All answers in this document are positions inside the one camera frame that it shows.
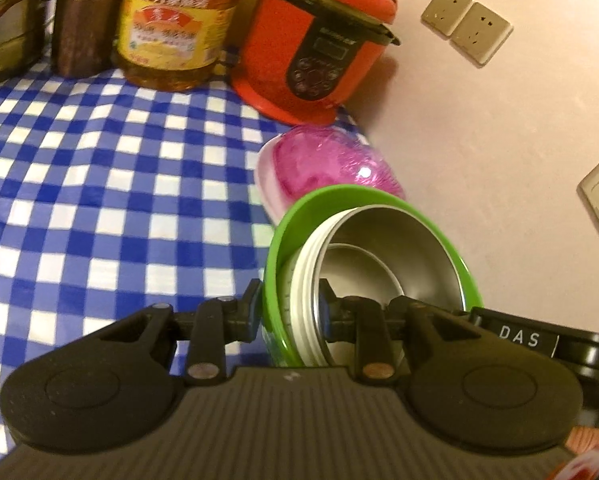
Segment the person's right hand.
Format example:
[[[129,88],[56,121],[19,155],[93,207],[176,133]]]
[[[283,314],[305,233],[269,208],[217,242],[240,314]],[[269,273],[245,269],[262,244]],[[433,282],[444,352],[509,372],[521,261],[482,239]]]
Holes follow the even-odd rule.
[[[599,428],[575,427],[569,434],[565,446],[577,455],[597,448],[599,446]]]

